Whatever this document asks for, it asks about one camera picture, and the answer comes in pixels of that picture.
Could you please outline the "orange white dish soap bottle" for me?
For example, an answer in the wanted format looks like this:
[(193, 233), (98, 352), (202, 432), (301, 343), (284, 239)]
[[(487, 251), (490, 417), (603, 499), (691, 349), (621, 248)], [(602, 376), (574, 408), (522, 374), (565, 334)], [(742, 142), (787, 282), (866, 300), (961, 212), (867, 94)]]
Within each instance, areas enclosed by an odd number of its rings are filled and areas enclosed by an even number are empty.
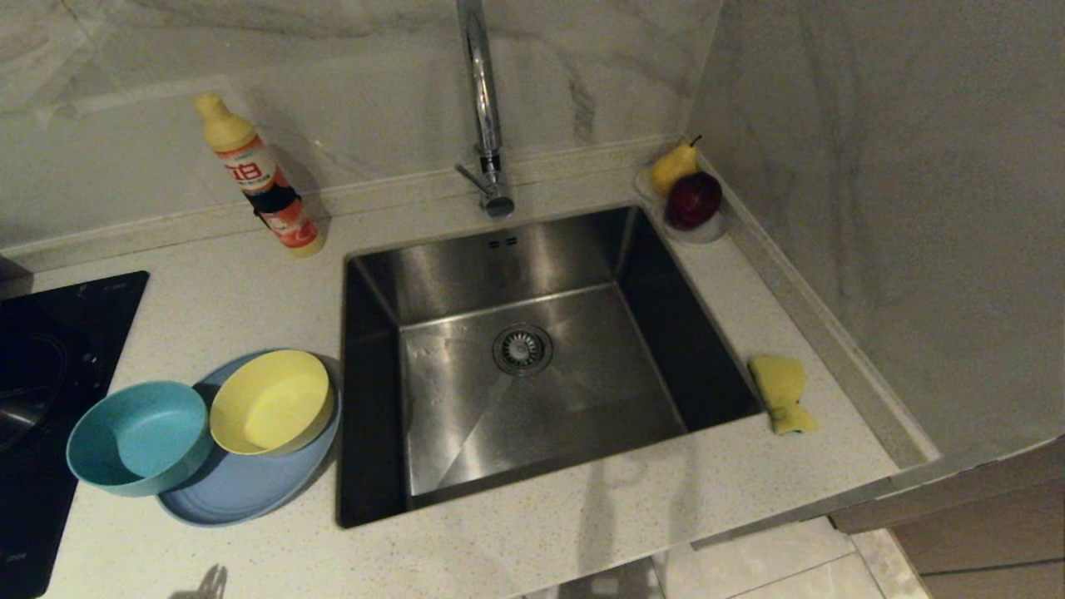
[(320, 227), (251, 122), (233, 113), (214, 92), (200, 94), (194, 106), (206, 143), (251, 204), (255, 216), (297, 257), (320, 253), (324, 246)]

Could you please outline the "stainless steel sink basin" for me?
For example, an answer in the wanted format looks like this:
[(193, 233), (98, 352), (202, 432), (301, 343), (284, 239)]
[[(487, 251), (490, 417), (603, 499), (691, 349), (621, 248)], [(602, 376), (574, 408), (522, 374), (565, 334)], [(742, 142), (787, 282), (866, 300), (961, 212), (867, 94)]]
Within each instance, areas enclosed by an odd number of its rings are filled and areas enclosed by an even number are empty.
[[(350, 255), (342, 315), (343, 528), (761, 412), (636, 205)], [(554, 340), (529, 378), (492, 357), (517, 323)]]

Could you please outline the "yellow sponge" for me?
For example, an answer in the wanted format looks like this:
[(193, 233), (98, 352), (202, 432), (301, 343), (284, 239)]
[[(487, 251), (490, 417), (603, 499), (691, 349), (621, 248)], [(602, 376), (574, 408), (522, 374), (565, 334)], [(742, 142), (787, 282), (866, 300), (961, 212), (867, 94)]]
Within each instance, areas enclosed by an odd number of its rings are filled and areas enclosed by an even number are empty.
[(776, 435), (813, 433), (820, 428), (801, 402), (807, 382), (801, 361), (783, 356), (757, 355), (748, 360), (748, 369), (767, 406)]

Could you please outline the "round metal drain strainer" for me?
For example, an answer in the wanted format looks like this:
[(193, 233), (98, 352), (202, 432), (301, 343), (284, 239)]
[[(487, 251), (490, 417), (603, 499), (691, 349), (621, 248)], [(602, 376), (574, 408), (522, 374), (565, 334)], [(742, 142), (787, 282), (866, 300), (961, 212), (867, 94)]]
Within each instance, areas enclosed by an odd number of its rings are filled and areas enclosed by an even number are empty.
[(492, 344), (496, 367), (514, 378), (529, 378), (542, 372), (554, 356), (548, 331), (529, 323), (517, 323), (499, 331)]

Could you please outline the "small white fruit dish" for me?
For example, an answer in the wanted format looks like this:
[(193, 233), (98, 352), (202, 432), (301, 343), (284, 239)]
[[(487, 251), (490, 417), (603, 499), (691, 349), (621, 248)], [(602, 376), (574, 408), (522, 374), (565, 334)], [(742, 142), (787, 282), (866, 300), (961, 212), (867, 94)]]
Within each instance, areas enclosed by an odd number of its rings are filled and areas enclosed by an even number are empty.
[(697, 226), (697, 228), (688, 230), (678, 230), (673, 228), (668, 221), (666, 221), (666, 205), (668, 200), (662, 194), (658, 194), (651, 187), (649, 179), (650, 167), (643, 167), (637, 171), (634, 177), (634, 187), (637, 192), (644, 198), (644, 200), (651, 207), (651, 212), (661, 221), (663, 231), (669, 236), (670, 239), (676, 241), (681, 244), (688, 245), (701, 245), (710, 244), (716, 240), (720, 239), (726, 233), (726, 215), (724, 215), (724, 208), (726, 204), (721, 205), (716, 214), (708, 221)]

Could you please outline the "dark red apple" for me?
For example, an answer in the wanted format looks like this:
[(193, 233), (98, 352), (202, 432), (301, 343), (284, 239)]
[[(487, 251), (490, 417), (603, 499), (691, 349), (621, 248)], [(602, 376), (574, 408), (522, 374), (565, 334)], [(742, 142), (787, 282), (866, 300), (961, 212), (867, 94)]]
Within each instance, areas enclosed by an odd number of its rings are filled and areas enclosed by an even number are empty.
[(695, 229), (719, 211), (723, 200), (723, 189), (715, 176), (699, 171), (682, 177), (670, 190), (666, 223), (677, 230)]

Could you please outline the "yellow pear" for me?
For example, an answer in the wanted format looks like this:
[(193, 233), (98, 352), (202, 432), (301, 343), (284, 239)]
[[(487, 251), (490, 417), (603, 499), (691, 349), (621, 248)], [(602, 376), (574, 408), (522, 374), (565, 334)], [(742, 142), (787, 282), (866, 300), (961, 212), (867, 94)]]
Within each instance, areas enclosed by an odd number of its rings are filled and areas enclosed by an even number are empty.
[(697, 143), (700, 140), (702, 134), (691, 141), (684, 141), (651, 164), (649, 182), (656, 194), (666, 198), (682, 178), (699, 173)]

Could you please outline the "chrome kitchen faucet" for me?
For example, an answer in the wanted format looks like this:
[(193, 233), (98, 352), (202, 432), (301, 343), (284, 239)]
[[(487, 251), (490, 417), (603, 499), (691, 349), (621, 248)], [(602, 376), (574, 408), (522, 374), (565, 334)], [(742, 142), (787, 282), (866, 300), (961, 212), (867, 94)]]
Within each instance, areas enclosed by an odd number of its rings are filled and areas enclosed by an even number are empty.
[(487, 216), (506, 218), (513, 214), (517, 205), (503, 169), (503, 134), (484, 3), (482, 0), (456, 0), (456, 10), (474, 102), (477, 127), (474, 148), (479, 173), (474, 174), (459, 163), (455, 164), (455, 171), (476, 187), (480, 209)]

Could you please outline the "yellow bowl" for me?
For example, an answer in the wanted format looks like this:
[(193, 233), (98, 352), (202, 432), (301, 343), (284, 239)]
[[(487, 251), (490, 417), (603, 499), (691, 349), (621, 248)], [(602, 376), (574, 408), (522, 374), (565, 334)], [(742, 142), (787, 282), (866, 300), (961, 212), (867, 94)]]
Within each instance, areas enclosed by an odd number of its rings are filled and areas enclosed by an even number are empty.
[(278, 349), (240, 365), (222, 384), (209, 425), (229, 453), (283, 455), (312, 443), (334, 412), (334, 386), (320, 357)]

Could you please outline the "blue plate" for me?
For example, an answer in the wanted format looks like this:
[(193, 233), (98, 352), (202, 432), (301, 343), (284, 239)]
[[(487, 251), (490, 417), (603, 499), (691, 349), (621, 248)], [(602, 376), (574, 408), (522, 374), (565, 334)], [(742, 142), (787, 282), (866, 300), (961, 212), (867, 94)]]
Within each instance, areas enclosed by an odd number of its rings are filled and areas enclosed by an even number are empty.
[[(240, 365), (246, 365), (266, 352), (269, 350), (222, 365), (194, 384), (194, 390), (208, 406), (209, 432), (212, 401), (222, 384)], [(341, 402), (335, 399), (335, 412), (327, 428), (312, 443), (289, 454), (242, 456), (225, 451), (213, 439), (210, 455), (198, 473), (173, 490), (159, 493), (157, 500), (175, 519), (191, 527), (232, 527), (269, 514), (300, 493), (315, 477), (334, 446), (335, 432), (341, 425)]]

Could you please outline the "teal bowl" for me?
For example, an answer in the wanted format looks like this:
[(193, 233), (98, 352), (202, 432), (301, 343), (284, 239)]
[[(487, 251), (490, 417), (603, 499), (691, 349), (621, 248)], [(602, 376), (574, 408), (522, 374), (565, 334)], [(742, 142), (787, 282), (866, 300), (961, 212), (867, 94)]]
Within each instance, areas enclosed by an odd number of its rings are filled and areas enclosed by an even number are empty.
[(66, 463), (85, 484), (141, 498), (194, 477), (212, 447), (204, 399), (187, 384), (151, 381), (84, 412), (67, 440)]

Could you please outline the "black induction cooktop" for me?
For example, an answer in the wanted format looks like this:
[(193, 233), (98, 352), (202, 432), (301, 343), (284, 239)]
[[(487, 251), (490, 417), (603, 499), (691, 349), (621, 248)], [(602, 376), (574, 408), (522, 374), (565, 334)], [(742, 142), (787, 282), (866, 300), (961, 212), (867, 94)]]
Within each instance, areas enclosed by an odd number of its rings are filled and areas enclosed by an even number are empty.
[(77, 488), (67, 440), (106, 396), (149, 278), (0, 300), (0, 599), (48, 588)]

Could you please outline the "wooden cabinet front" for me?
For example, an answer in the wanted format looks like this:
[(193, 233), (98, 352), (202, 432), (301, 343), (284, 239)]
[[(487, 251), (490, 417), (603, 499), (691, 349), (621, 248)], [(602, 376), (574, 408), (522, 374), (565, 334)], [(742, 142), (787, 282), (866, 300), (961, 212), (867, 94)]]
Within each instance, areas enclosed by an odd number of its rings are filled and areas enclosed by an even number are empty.
[(1065, 435), (830, 521), (889, 534), (934, 599), (1065, 599)]

